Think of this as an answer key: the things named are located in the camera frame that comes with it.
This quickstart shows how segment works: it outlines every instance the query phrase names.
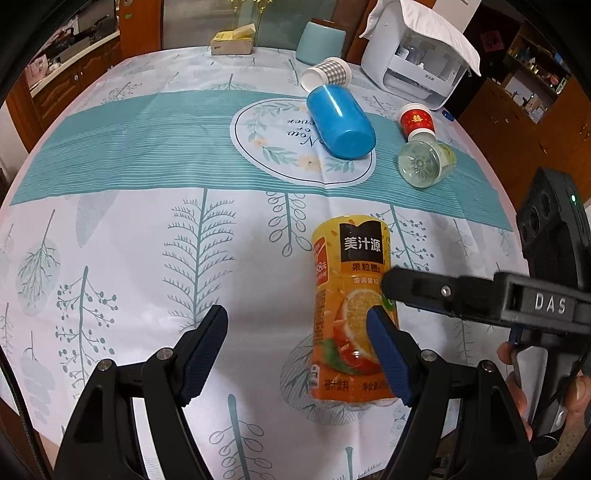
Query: screw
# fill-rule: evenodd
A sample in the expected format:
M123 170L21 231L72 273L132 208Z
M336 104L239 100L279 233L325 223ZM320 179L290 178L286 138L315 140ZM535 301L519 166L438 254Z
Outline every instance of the screw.
M156 352L156 358L158 360L168 360L173 355L173 349L171 348L161 348Z
M421 358L426 362L434 362L437 360L437 354L433 350L423 350L421 352Z
M496 365L490 360L483 360L482 368L485 370L485 372L492 373L496 370Z
M109 360L108 358L105 358L104 360L101 360L98 364L97 364L97 368L101 371L101 372L106 372L109 368L111 368L111 365L113 365L113 362L111 360Z

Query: glass jar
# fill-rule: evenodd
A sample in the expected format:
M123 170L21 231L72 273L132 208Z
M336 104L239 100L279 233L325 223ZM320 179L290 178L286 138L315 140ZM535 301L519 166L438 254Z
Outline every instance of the glass jar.
M411 140L398 153L400 175L410 185L421 189L447 177L456 164L456 155L446 144Z

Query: orange juice bottle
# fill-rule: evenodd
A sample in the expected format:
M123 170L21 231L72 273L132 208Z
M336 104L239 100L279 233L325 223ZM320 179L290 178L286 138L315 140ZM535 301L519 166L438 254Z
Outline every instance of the orange juice bottle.
M346 215L312 235L316 308L309 384L318 400L360 403L392 398L367 336L368 310L382 305L398 326L380 281L390 268L390 231L381 220Z

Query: human hand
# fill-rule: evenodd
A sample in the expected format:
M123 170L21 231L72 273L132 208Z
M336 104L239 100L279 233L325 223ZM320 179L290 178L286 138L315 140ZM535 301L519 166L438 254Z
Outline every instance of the human hand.
M499 360L501 360L501 362L506 365L512 365L511 351L513 348L514 346L509 342L502 343L496 351L496 354L499 356ZM523 390L517 386L517 382L515 381L515 372L511 372L506 381L509 392L511 393L511 397L513 397L513 400L517 405L519 415L522 417L527 437L531 440L531 427L523 419L523 415L525 415L525 411L527 409L527 398L525 398ZM564 406L568 411L566 416L566 429L572 428L578 422L582 421L585 410L589 405L589 401L591 401L591 378L579 372L579 376L569 385L566 395L564 396Z

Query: red label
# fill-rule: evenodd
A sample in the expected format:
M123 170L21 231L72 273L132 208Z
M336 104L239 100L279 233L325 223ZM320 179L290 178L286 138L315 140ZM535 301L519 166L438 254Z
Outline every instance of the red label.
M318 287L329 280L326 243L323 236L314 244L314 261L316 262L316 286Z
M400 118L400 125L402 125L402 130L407 138L410 132L417 128L428 128L435 132L433 118L425 110L409 110L405 112Z

